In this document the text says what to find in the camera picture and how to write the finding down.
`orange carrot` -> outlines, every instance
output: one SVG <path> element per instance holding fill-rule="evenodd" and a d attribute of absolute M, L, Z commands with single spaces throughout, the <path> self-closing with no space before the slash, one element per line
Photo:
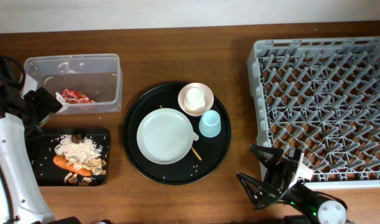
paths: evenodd
<path fill-rule="evenodd" d="M 53 158 L 53 162 L 54 162 L 54 164 L 58 165 L 62 169 L 69 170 L 71 172 L 77 173 L 77 174 L 82 175 L 84 177 L 90 177 L 91 176 L 90 170 L 86 170 L 86 169 L 76 170 L 75 168 L 73 168 L 73 164 L 68 164 L 68 160 L 66 158 L 64 158 L 63 156 L 55 156 Z"/>

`light blue cup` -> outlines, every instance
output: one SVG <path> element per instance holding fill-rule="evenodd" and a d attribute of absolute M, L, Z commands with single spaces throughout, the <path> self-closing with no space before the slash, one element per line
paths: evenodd
<path fill-rule="evenodd" d="M 207 138 L 217 136 L 221 131 L 220 114 L 214 110 L 205 112 L 201 117 L 199 129 L 201 134 Z"/>

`chopstick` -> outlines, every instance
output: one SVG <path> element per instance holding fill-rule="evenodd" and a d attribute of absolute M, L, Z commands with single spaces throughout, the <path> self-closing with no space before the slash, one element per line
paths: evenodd
<path fill-rule="evenodd" d="M 194 154 L 197 156 L 197 158 L 202 161 L 202 158 L 200 157 L 200 155 L 198 155 L 198 153 L 196 152 L 196 150 L 194 149 L 194 147 L 191 146 L 191 150 L 194 152 Z"/>

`pink bowl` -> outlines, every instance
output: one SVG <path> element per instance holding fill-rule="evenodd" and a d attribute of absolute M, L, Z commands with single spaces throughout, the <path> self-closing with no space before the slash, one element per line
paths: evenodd
<path fill-rule="evenodd" d="M 185 95 L 187 91 L 193 87 L 200 88 L 203 92 L 203 96 L 205 97 L 205 107 L 202 110 L 192 111 L 184 105 Z M 203 113 L 210 110 L 210 108 L 213 106 L 214 100 L 215 97 L 213 96 L 212 91 L 209 89 L 209 87 L 202 83 L 190 83 L 183 87 L 182 90 L 180 90 L 180 93 L 178 93 L 178 105 L 186 114 L 194 117 L 201 116 Z"/>

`candy wrapper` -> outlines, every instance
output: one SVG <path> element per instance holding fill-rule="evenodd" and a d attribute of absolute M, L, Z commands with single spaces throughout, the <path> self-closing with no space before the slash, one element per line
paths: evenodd
<path fill-rule="evenodd" d="M 75 103 L 95 103 L 94 100 L 89 100 L 86 95 L 83 95 L 75 90 L 63 90 L 62 96 L 66 103 L 75 104 Z"/>

